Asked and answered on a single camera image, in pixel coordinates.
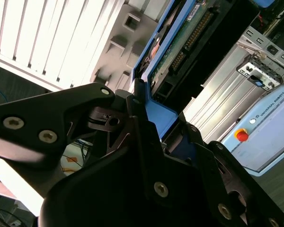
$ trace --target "screw hole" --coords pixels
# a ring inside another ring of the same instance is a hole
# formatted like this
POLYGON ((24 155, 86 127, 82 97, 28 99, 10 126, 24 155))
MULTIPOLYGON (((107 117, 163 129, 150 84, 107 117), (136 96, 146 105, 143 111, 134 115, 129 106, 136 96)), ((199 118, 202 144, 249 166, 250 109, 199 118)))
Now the screw hole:
POLYGON ((119 121, 118 118, 112 118, 112 119, 109 120, 108 123, 109 123, 110 126, 116 126, 117 124, 119 124, 119 122, 120 121, 119 121))

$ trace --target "red emergency stop button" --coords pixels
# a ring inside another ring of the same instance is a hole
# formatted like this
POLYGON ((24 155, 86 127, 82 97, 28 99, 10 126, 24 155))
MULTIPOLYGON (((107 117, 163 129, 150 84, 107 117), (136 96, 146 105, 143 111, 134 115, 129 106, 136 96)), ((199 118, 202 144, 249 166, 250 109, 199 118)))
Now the red emergency stop button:
POLYGON ((239 129, 235 132, 235 138, 240 142, 245 142, 248 140, 248 134, 245 129, 239 129))

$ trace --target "circular hole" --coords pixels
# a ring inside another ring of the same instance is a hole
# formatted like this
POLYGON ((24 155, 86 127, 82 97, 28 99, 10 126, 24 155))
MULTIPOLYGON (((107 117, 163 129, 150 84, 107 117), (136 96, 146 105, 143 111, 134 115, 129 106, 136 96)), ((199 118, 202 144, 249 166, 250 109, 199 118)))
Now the circular hole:
POLYGON ((253 118, 253 119, 250 119, 249 123, 254 124, 254 123, 256 123, 256 121, 257 120, 255 118, 253 118))
POLYGON ((119 119, 118 118, 112 118, 109 120, 109 125, 110 126, 116 126, 117 124, 119 124, 119 119))
POLYGON ((243 199, 242 195, 237 191, 231 191, 229 194, 229 199, 231 202, 231 206, 233 207, 234 211, 240 216, 241 214, 245 213, 246 211, 246 202, 243 199))

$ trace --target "gray carpet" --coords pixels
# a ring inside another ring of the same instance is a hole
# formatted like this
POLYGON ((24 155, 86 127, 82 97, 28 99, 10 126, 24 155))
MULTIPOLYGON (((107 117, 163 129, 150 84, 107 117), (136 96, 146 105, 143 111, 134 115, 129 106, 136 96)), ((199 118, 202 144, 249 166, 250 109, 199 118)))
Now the gray carpet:
POLYGON ((255 180, 284 212, 284 159, 255 180))

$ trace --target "metal frame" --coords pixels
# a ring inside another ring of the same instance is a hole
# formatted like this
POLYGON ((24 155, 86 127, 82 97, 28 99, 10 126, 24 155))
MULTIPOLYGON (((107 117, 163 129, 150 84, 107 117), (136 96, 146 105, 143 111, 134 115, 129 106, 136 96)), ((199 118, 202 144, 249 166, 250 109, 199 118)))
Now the metal frame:
POLYGON ((267 39, 265 36, 260 34, 253 27, 250 26, 248 29, 246 29, 245 33, 243 34, 242 38, 239 39, 238 43, 250 47, 251 49, 263 52, 269 58, 275 60, 284 67, 284 51, 280 47, 275 45, 273 42, 271 42, 269 39, 267 39), (278 52, 273 55, 267 50, 269 46, 275 47, 278 52))

